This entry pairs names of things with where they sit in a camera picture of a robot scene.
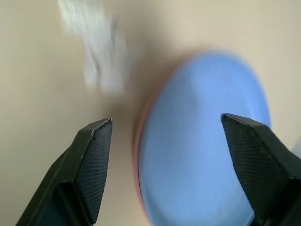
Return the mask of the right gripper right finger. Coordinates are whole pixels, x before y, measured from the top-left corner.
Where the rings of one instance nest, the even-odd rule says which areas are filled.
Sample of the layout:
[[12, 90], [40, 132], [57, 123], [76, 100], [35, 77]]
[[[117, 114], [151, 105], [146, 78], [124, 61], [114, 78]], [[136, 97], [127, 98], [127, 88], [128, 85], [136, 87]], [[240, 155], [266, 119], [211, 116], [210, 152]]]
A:
[[301, 224], [301, 160], [265, 124], [223, 113], [235, 173], [254, 211], [253, 226]]

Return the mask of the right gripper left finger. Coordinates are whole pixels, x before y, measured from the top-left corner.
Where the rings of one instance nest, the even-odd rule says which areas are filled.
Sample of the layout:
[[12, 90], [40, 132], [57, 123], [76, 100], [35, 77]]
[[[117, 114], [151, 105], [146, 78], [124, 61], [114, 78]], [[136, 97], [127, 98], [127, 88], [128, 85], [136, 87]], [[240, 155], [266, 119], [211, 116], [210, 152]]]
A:
[[94, 225], [107, 179], [111, 133], [110, 118], [79, 130], [50, 166], [17, 225]]

